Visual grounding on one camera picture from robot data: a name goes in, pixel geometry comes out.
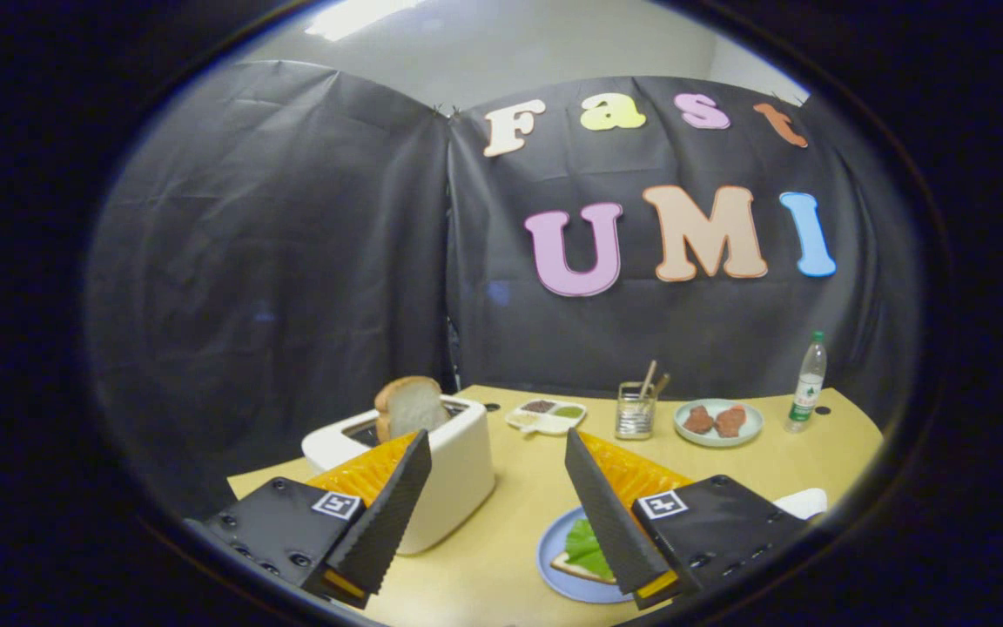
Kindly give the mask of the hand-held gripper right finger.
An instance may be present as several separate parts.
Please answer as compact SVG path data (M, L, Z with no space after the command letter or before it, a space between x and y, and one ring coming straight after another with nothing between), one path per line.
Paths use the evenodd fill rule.
M618 589L640 610L725 594L807 536L804 519L732 477L685 479L576 428L564 465Z

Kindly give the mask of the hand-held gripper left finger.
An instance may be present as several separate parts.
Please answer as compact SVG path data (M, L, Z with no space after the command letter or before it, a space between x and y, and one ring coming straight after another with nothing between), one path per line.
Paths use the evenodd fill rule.
M200 524L248 566L358 610L378 594L433 468L429 433L307 482L275 476Z

